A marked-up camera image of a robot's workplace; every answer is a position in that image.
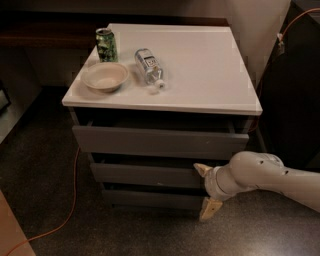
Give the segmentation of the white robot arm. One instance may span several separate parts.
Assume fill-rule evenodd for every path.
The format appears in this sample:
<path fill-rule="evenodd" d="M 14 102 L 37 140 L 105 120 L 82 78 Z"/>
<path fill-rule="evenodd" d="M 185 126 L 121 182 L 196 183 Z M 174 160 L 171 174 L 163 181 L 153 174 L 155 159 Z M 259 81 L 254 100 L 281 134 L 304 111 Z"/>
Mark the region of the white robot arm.
<path fill-rule="evenodd" d="M 253 190 L 276 192 L 320 211 L 320 174 L 285 167 L 276 155 L 241 151 L 224 166 L 195 163 L 194 167 L 208 194 L 203 199 L 201 221 L 212 218 L 224 201 Z"/>

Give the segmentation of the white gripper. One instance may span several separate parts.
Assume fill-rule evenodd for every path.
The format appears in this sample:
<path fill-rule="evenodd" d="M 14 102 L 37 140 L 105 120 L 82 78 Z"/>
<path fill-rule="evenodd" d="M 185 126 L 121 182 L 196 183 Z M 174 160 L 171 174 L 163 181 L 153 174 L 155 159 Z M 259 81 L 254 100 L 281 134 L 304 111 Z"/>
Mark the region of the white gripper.
<path fill-rule="evenodd" d="M 223 202 L 236 195 L 237 184 L 226 166 L 211 167 L 195 163 L 194 168 L 201 177 L 205 177 L 205 189 L 213 198 L 205 197 L 199 214 L 200 221 L 211 219 L 222 207 Z"/>

